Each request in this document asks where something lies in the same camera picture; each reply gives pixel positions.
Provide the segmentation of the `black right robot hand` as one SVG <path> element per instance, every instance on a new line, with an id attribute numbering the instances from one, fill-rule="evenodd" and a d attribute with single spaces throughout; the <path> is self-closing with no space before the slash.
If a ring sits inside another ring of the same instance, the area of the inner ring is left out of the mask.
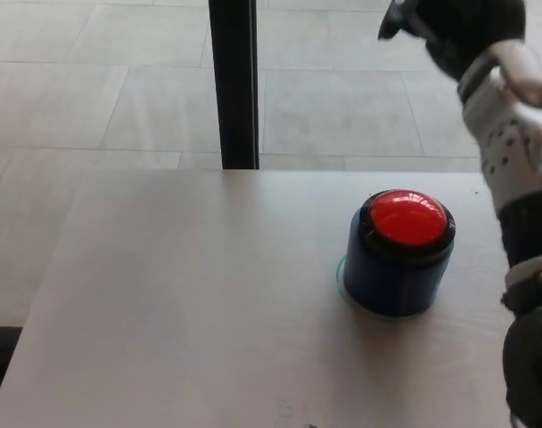
<path id="1" fill-rule="evenodd" d="M 438 69 L 458 81 L 489 46 L 525 38 L 526 4 L 522 0 L 393 1 L 377 38 L 391 40 L 400 31 L 421 38 Z"/>

